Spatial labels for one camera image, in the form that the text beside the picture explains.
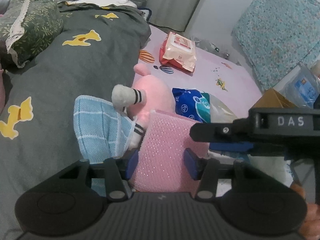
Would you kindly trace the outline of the person's right hand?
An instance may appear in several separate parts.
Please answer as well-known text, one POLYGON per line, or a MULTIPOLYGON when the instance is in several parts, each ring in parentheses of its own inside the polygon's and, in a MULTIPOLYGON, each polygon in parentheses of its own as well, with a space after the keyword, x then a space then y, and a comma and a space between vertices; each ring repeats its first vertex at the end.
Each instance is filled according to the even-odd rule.
POLYGON ((320 206, 317 204, 307 204, 306 218, 299 233, 308 240, 318 240, 320 238, 320 206))

